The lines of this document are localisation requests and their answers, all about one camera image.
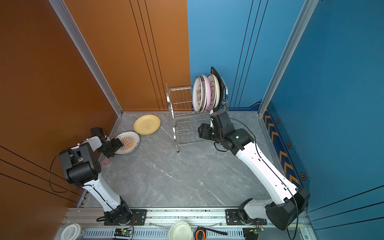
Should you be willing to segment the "white plate orange sunburst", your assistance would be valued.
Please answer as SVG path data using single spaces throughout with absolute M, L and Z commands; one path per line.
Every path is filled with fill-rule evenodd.
M 119 139 L 123 144 L 115 153 L 117 155 L 127 155 L 135 151 L 140 144 L 140 136 L 134 131 L 119 133 L 115 139 Z

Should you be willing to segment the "chrome two-tier dish rack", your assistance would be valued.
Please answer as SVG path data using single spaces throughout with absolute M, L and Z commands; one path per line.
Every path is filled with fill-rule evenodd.
M 196 113 L 193 108 L 192 86 L 169 88 L 166 86 L 166 99 L 169 112 L 173 119 L 173 139 L 176 151 L 180 152 L 182 146 L 204 142 L 198 134 L 198 127 L 211 124 L 210 114 L 214 111 Z

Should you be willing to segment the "white plate green red rim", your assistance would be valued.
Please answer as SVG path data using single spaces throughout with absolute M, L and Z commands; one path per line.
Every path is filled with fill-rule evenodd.
M 206 83 L 203 75 L 200 75 L 201 80 L 201 103 L 200 112 L 204 112 L 207 105 Z

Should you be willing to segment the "white plate green cloud outline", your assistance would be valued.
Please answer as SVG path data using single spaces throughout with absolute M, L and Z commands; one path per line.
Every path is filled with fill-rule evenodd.
M 215 80 L 214 80 L 213 74 L 210 74 L 208 76 L 208 80 L 210 82 L 210 90 L 211 90 L 211 99 L 210 99 L 210 108 L 209 108 L 209 110 L 211 111 L 214 109 L 215 98 L 216 98 L 216 86 L 215 86 Z

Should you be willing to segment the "yellow round plate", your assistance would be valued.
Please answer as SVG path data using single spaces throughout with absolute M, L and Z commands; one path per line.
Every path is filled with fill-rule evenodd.
M 144 115 L 134 123 L 134 130 L 140 135 L 150 135 L 156 132 L 161 126 L 161 120 L 155 115 Z

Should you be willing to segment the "white plate red characters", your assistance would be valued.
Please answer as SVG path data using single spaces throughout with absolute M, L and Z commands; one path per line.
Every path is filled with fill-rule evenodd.
M 200 111 L 201 107 L 201 78 L 197 76 L 194 81 L 193 91 L 192 91 L 192 100 L 193 100 L 193 108 L 196 113 Z

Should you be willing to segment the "pink round plate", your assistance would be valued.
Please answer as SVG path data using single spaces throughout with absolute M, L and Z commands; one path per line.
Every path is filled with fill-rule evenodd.
M 205 83 L 206 83 L 206 94 L 207 94 L 207 105 L 206 105 L 205 111 L 210 111 L 209 110 L 209 108 L 210 108 L 210 99 L 211 99 L 210 82 L 209 82 L 207 76 L 203 75 L 203 77 L 204 77 Z

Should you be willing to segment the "black square floral plate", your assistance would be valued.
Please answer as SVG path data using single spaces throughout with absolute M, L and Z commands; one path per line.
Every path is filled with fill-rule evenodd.
M 213 111 L 214 112 L 217 112 L 219 110 L 227 111 L 228 110 L 227 103 L 228 103 L 228 97 L 229 97 L 228 87 L 224 79 L 220 76 L 220 74 L 214 67 L 211 67 L 211 74 L 213 74 L 218 79 L 219 89 L 220 89 L 220 97 L 217 99 L 218 105 L 215 108 L 213 108 Z

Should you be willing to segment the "cream round plate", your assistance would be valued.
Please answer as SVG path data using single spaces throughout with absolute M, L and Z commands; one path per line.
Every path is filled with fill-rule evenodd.
M 220 102 L 221 87 L 220 87 L 220 82 L 218 78 L 215 75 L 213 75 L 213 77 L 214 77 L 215 86 L 216 86 L 216 98 L 215 98 L 215 105 L 214 105 L 214 108 L 216 108 Z

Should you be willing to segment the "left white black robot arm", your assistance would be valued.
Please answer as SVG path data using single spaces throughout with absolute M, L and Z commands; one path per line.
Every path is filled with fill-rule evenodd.
M 97 222 L 104 222 L 106 226 L 124 226 L 132 224 L 134 219 L 127 203 L 102 177 L 102 167 L 95 154 L 98 152 L 111 158 L 122 146 L 119 139 L 110 140 L 102 128 L 93 128 L 90 138 L 59 153 L 66 181 L 88 191 L 99 202 L 104 216 Z

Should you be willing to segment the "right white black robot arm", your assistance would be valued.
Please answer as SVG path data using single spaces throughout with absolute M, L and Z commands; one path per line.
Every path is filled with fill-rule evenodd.
M 270 200 L 247 199 L 239 206 L 239 218 L 245 225 L 257 219 L 268 219 L 279 230 L 285 231 L 305 210 L 310 193 L 290 182 L 264 155 L 251 131 L 244 127 L 236 129 L 227 112 L 210 115 L 210 124 L 201 124 L 198 134 L 201 139 L 221 144 L 240 159 L 259 179 L 270 195 Z

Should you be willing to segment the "white round lid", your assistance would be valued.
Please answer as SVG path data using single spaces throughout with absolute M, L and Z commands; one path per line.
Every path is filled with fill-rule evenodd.
M 62 231 L 60 240 L 81 240 L 84 234 L 85 231 L 79 224 L 71 224 Z

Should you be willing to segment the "aluminium mounting rail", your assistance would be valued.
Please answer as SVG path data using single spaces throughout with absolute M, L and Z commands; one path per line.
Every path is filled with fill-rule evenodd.
M 174 223 L 184 221 L 192 227 L 227 227 L 226 209 L 237 209 L 236 207 L 189 207 L 189 208 L 146 208 L 147 217 L 144 226 L 168 228 Z M 104 228 L 102 222 L 97 218 L 103 215 L 102 208 L 69 208 L 60 227 L 64 228 L 71 224 L 79 224 L 83 228 Z

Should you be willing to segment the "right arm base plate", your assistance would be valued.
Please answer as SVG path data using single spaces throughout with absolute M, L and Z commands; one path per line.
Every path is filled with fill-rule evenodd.
M 249 226 L 266 226 L 267 220 L 265 219 L 250 219 L 248 217 L 245 217 L 242 219 L 240 210 L 239 209 L 226 209 L 226 222 L 228 226 L 235 226 L 235 225 L 249 225 Z

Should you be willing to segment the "white bowl on rail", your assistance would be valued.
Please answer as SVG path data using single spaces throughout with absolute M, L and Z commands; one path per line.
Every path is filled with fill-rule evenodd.
M 174 223 L 169 230 L 169 240 L 191 240 L 192 237 L 191 226 L 184 221 Z

